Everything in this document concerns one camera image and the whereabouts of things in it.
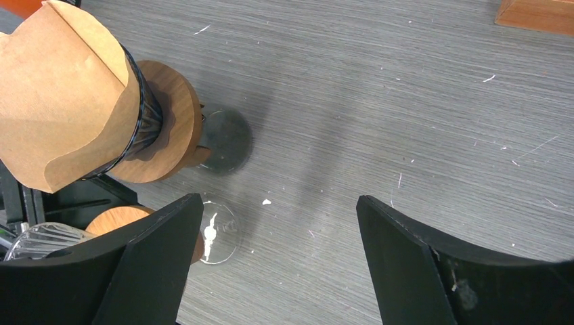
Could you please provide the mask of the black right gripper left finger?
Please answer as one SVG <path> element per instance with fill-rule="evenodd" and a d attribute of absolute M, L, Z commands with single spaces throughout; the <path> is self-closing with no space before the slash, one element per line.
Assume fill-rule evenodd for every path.
<path fill-rule="evenodd" d="M 159 211 L 43 259 L 1 264 L 2 324 L 174 324 L 204 206 Z"/>

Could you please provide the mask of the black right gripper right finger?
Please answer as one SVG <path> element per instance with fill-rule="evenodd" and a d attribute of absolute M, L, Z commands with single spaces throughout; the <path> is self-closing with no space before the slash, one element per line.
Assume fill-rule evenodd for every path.
<path fill-rule="evenodd" d="M 572 324 L 573 261 L 469 243 L 361 196 L 358 224 L 383 324 Z"/>

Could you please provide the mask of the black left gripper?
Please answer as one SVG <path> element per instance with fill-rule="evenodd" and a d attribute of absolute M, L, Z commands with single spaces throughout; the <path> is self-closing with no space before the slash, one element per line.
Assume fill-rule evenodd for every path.
<path fill-rule="evenodd" d="M 22 185 L 1 165 L 1 229 L 16 234 L 23 223 L 58 222 L 84 230 L 108 209 L 138 204 L 135 191 L 107 175 L 49 194 Z"/>

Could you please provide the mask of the brown paper coffee filter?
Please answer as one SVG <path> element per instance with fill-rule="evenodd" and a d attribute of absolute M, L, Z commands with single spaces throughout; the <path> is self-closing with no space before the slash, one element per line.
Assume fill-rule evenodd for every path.
<path fill-rule="evenodd" d="M 94 16 L 44 1 L 1 35 L 1 161 L 53 193 L 118 158 L 139 114 L 125 52 Z"/>

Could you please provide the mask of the blue glass dripper cone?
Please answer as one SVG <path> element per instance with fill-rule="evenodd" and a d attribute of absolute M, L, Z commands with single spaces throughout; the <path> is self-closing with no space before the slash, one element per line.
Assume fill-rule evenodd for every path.
<path fill-rule="evenodd" d="M 163 113 L 159 101 L 153 94 L 148 82 L 127 48 L 120 44 L 139 85 L 139 108 L 135 128 L 129 143 L 115 159 L 82 176 L 81 181 L 100 177 L 124 160 L 135 156 L 138 152 L 152 145 L 162 130 Z"/>

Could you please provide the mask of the small glass carafe wood collar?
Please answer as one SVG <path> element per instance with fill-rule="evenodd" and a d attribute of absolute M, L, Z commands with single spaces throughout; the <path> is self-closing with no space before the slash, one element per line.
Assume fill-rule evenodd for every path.
<path fill-rule="evenodd" d="M 240 220 L 222 200 L 205 199 L 200 233 L 204 252 L 201 265 L 214 267 L 230 261 L 242 243 Z"/>

